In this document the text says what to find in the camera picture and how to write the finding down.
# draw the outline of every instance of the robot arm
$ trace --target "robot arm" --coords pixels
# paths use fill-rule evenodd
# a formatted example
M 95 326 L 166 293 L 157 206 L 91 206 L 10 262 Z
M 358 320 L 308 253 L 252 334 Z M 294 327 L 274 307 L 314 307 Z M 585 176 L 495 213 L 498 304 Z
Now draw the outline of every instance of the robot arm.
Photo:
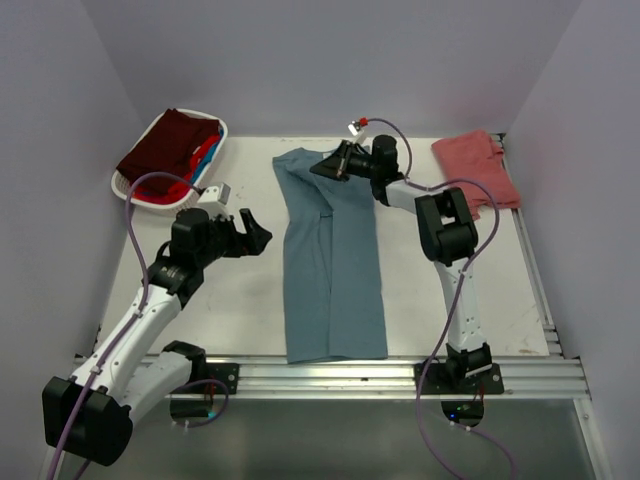
M 272 238 L 248 209 L 239 233 L 226 211 L 229 187 L 207 188 L 195 208 L 178 213 L 171 240 L 148 268 L 143 288 L 102 346 L 69 379 L 53 377 L 42 392 L 46 441 L 56 446 L 80 391 L 97 374 L 76 418 L 64 450 L 101 465 L 111 465 L 126 448 L 133 426 L 167 394 L 189 381 L 208 378 L 203 349 L 172 342 L 148 367 L 140 362 L 165 327 L 175 319 L 204 282 L 204 269 L 221 257 L 260 255 Z M 98 367 L 98 359 L 119 337 L 132 316 L 136 322 Z
M 398 170 L 396 141 L 388 135 L 374 138 L 371 153 L 345 140 L 331 156 L 311 167 L 311 172 L 337 181 L 348 181 L 350 175 L 368 178 L 376 200 L 415 214 L 422 250 L 435 264 L 447 309 L 451 310 L 460 271 L 478 244 L 462 190 L 427 193 L 408 184 Z M 451 220 L 445 223 L 444 218 Z M 494 366 L 477 315 L 471 267 L 449 328 L 447 354 L 443 368 L 450 391 L 459 391 L 465 380 L 488 374 Z

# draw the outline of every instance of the red cloth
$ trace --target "red cloth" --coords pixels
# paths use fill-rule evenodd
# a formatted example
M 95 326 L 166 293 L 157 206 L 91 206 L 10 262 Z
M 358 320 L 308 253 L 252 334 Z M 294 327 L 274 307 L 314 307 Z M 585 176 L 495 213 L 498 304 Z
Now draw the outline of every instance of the red cloth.
M 443 138 L 431 145 L 431 149 L 447 180 L 475 180 L 491 192 L 498 208 L 520 206 L 520 194 L 502 168 L 504 150 L 484 130 Z M 461 182 L 456 186 L 464 192 L 473 218 L 479 217 L 479 206 L 491 205 L 489 197 L 475 185 Z
M 116 168 L 130 183 L 156 171 L 184 178 L 196 148 L 217 135 L 219 126 L 217 120 L 192 118 L 169 109 Z M 174 183 L 168 178 L 152 178 L 143 185 L 156 195 L 165 195 Z
M 192 180 L 191 177 L 196 167 L 207 155 L 209 149 L 220 141 L 220 138 L 220 133 L 212 135 L 202 145 L 197 147 L 196 153 L 194 153 L 189 160 L 189 171 L 182 178 L 187 181 Z M 173 185 L 169 187 L 169 191 L 165 195 L 156 195 L 152 190 L 147 190 L 146 188 L 143 188 L 143 185 L 140 185 L 140 187 L 134 192 L 133 196 L 140 200 L 144 200 L 145 202 L 155 203 L 156 205 L 169 205 L 182 199 L 189 190 L 191 190 L 191 188 L 184 183 L 174 182 Z

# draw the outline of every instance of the teal garment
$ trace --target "teal garment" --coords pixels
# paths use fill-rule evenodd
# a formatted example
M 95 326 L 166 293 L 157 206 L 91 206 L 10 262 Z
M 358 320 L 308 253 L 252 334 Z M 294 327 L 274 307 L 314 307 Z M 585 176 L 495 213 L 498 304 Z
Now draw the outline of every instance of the teal garment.
M 284 238 L 287 359 L 387 357 L 373 197 L 368 180 L 335 182 L 309 168 L 320 152 L 273 159 L 289 210 Z

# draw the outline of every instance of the laundry basket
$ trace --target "laundry basket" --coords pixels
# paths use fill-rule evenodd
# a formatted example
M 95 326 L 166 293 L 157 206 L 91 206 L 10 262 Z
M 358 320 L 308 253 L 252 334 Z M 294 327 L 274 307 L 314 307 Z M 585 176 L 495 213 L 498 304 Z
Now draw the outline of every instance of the laundry basket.
M 220 138 L 220 142 L 218 143 L 218 146 L 215 152 L 213 153 L 211 162 L 205 165 L 205 167 L 202 169 L 202 173 L 200 174 L 198 179 L 195 181 L 195 185 L 197 187 L 208 187 L 213 176 L 212 167 L 214 165 L 215 159 L 220 153 L 220 150 L 222 150 L 222 145 L 227 139 L 227 135 L 229 135 L 227 124 L 224 123 L 218 117 L 214 117 L 213 115 L 209 115 L 206 113 L 196 112 L 195 110 L 186 110 L 184 108 L 177 108 L 176 110 L 193 118 L 207 118 L 210 120 L 218 120 L 218 122 L 220 122 L 220 127 L 222 128 L 222 137 Z M 149 125 L 149 127 L 144 131 L 142 136 L 135 143 L 134 147 L 138 144 L 140 140 L 142 140 L 145 137 L 147 133 L 149 133 L 149 131 L 153 128 L 153 126 L 157 123 L 157 121 L 160 120 L 162 115 L 163 114 L 158 115 L 156 119 L 153 122 L 151 122 L 151 125 Z M 126 200 L 127 193 L 129 192 L 130 186 L 131 184 L 129 183 L 129 180 L 123 177 L 122 174 L 116 170 L 113 176 L 111 177 L 111 189 L 113 190 L 113 193 L 115 193 L 118 197 L 122 198 L 123 200 Z M 192 189 L 190 189 L 189 192 L 184 197 L 182 197 L 179 201 L 174 203 L 169 203 L 167 205 L 157 205 L 155 203 L 145 202 L 144 200 L 140 200 L 139 198 L 135 198 L 135 197 L 131 198 L 131 202 L 135 205 L 139 205 L 142 208 L 146 208 L 160 215 L 174 216 L 180 210 L 193 207 L 198 202 L 198 194 Z

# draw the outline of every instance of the gray wall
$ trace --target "gray wall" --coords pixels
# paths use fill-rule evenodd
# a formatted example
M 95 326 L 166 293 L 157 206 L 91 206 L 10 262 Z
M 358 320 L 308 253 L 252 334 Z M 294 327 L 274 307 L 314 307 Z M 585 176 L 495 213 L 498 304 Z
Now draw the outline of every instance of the gray wall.
M 637 0 L 584 0 L 507 135 L 560 339 L 617 477 L 640 478 Z
M 145 122 L 167 105 L 235 134 L 513 122 L 579 0 L 83 0 Z
M 124 239 L 110 192 L 142 124 L 82 5 L 0 3 L 0 477 L 37 477 L 40 393 L 92 345 Z

